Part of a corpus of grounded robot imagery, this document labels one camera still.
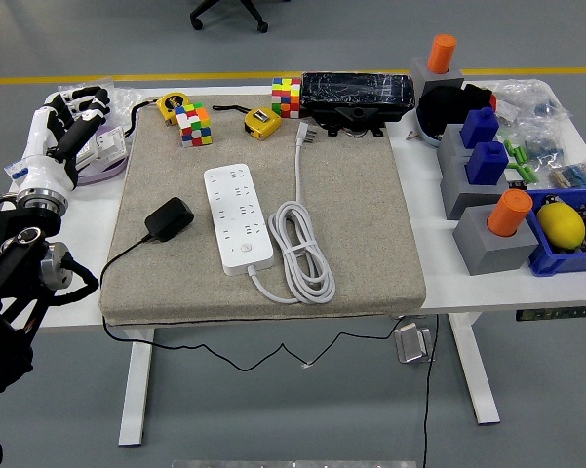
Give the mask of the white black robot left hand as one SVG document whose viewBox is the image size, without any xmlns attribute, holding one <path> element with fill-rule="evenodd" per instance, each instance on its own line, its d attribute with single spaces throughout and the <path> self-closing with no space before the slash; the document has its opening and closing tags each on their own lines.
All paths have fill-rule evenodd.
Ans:
<svg viewBox="0 0 586 468">
<path fill-rule="evenodd" d="M 47 189 L 65 196 L 77 184 L 76 156 L 106 122 L 108 91 L 100 86 L 50 94 L 33 113 L 21 160 L 22 190 Z"/>
</svg>

